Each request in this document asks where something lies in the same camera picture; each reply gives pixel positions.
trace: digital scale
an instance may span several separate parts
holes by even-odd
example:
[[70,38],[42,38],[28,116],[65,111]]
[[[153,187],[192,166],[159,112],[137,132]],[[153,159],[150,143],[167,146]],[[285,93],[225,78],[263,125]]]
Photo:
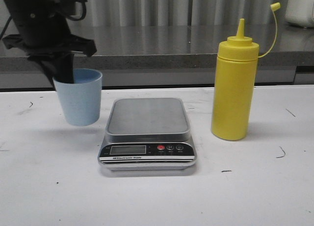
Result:
[[109,170],[183,170],[195,164],[196,151],[182,101],[115,101],[98,160]]

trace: white table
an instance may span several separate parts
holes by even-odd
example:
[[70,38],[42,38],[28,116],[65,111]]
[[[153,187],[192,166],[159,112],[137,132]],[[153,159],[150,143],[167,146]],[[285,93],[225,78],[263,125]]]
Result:
[[[101,171],[113,101],[132,97],[183,100],[194,168]],[[213,88],[103,90],[101,118],[74,127],[55,92],[0,93],[0,225],[314,225],[314,86],[255,88],[241,141],[210,132],[212,100]]]

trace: lcd display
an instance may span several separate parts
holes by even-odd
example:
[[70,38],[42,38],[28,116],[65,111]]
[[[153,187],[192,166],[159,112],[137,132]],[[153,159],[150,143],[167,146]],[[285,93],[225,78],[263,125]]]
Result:
[[137,146],[112,146],[110,155],[120,155],[120,154],[146,154],[146,145]]

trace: scale button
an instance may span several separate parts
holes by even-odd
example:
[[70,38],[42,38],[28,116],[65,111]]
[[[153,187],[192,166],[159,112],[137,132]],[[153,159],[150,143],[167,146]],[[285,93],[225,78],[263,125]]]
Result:
[[176,146],[176,149],[177,149],[177,150],[183,150],[183,146],[182,146],[182,145],[177,145],[177,146]]
[[164,146],[164,145],[158,145],[158,146],[157,146],[157,149],[158,149],[158,150],[164,150],[164,149],[165,149],[165,146]]
[[175,147],[173,145],[167,145],[167,150],[173,150]]

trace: blue cup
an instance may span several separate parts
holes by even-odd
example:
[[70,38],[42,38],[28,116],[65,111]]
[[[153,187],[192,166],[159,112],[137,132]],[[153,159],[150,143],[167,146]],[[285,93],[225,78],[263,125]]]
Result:
[[53,78],[66,121],[86,126],[99,119],[103,75],[93,69],[74,69],[74,84],[61,83]]

